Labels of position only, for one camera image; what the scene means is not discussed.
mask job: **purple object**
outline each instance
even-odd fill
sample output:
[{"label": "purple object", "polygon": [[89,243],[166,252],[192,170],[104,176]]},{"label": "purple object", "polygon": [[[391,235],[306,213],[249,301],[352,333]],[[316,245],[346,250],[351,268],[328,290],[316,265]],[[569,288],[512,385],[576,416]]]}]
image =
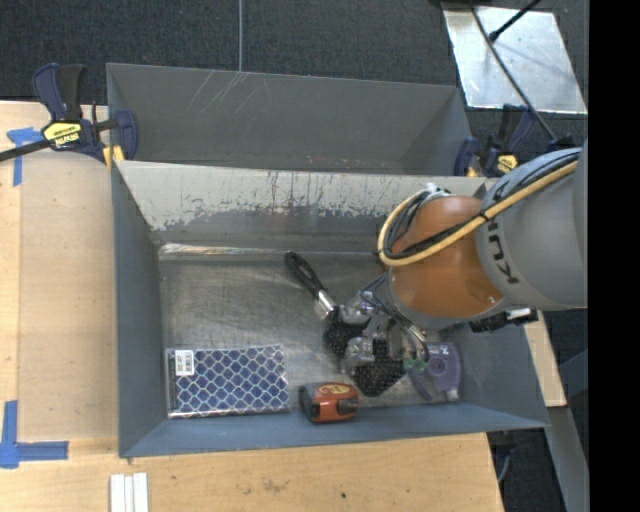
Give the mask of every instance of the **purple object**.
[{"label": "purple object", "polygon": [[456,401],[462,377],[460,355],[453,343],[426,343],[429,361],[422,370],[411,368],[409,378],[429,402]]}]

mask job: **tape measure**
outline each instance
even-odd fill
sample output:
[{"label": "tape measure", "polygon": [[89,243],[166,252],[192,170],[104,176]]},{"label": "tape measure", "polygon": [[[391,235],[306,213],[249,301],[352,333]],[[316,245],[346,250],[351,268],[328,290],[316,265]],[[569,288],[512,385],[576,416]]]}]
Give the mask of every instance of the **tape measure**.
[{"label": "tape measure", "polygon": [[358,411],[358,391],[342,382],[322,382],[301,386],[300,406],[313,423],[353,418]]}]

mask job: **black-handled tool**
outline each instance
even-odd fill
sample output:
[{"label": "black-handled tool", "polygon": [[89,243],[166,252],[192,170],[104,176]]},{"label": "black-handled tool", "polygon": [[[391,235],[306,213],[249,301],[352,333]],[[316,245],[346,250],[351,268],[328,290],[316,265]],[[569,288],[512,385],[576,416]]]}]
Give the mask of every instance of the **black-handled tool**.
[{"label": "black-handled tool", "polygon": [[79,90],[85,71],[85,66],[80,64],[59,66],[51,63],[34,73],[33,88],[40,103],[49,111],[51,121],[41,130],[43,140],[0,153],[0,162],[50,148],[82,153],[106,163],[106,146],[100,140],[100,132],[110,129],[118,129],[123,156],[126,159],[134,157],[138,130],[131,110],[118,110],[114,118],[97,122],[94,108],[93,122],[82,118]]},{"label": "black-handled tool", "polygon": [[313,298],[320,303],[327,313],[338,307],[307,260],[296,252],[288,251],[284,256],[284,261],[296,279],[309,290]]}]

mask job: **white object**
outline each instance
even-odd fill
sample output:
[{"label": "white object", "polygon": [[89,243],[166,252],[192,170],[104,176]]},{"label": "white object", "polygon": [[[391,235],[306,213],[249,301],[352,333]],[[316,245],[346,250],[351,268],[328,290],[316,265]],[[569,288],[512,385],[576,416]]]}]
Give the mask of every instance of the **white object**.
[{"label": "white object", "polygon": [[149,512],[146,473],[111,475],[109,512]]}]

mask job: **scratch mark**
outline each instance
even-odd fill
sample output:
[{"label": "scratch mark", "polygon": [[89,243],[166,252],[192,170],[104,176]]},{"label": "scratch mark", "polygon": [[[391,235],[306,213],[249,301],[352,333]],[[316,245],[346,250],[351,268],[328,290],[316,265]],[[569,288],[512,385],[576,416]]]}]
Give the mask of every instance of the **scratch mark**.
[{"label": "scratch mark", "polygon": [[243,101],[242,103],[240,103],[240,106],[239,106],[239,107],[234,111],[234,114],[237,114],[237,113],[242,109],[242,107],[244,107],[245,103],[247,103],[247,101],[249,101],[249,100],[251,99],[251,96],[253,96],[253,95],[258,91],[258,89],[260,89],[260,87],[256,87],[256,88],[251,92],[251,94],[249,94],[249,96],[247,96],[247,97],[244,99],[244,101]]},{"label": "scratch mark", "polygon": [[273,97],[271,96],[271,89],[269,89],[269,82],[267,82],[267,80],[265,78],[262,79],[262,83],[264,84],[265,88],[267,89],[267,94],[269,95],[269,101],[273,101]]},{"label": "scratch mark", "polygon": [[223,89],[220,89],[218,93],[213,98],[211,98],[211,101],[209,101],[209,103],[207,103],[207,105],[200,111],[200,114],[202,114],[205,110],[208,110],[209,107],[211,107],[218,98],[220,98],[220,100],[222,101],[231,89],[233,89],[237,84],[239,84],[241,81],[244,81],[245,79],[246,76],[234,76],[233,79],[227,85],[225,85]]},{"label": "scratch mark", "polygon": [[204,81],[202,82],[202,85],[198,88],[198,90],[195,92],[195,94],[193,95],[193,98],[191,98],[191,101],[189,102],[189,105],[187,105],[187,112],[189,111],[189,109],[191,108],[191,105],[193,105],[193,102],[196,100],[196,98],[198,96],[200,96],[200,93],[202,92],[202,89],[204,89],[204,86],[207,85],[207,82],[209,81],[209,79],[213,76],[213,74],[215,73],[215,71],[211,71],[208,75],[207,78],[204,79]]}]

